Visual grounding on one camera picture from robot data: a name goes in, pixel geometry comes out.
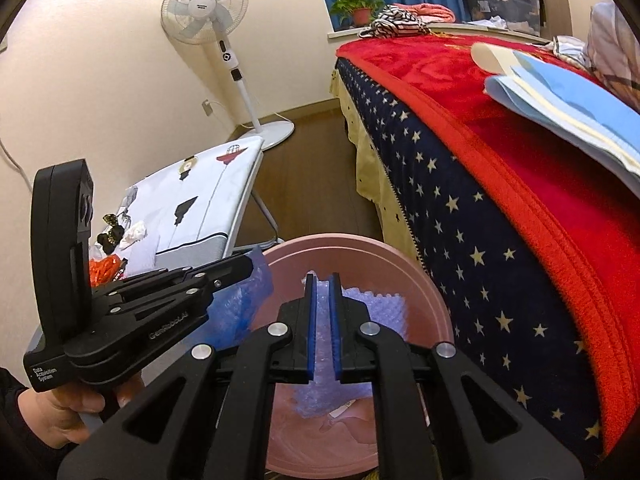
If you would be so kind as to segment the person left hand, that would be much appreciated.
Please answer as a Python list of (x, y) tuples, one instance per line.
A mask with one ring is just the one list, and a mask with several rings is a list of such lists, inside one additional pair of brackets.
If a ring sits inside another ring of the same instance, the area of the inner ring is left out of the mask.
[(46, 392), (27, 389), (17, 397), (17, 406), (30, 431), (49, 448), (81, 444), (90, 430), (81, 415), (99, 415), (106, 399), (82, 382)]

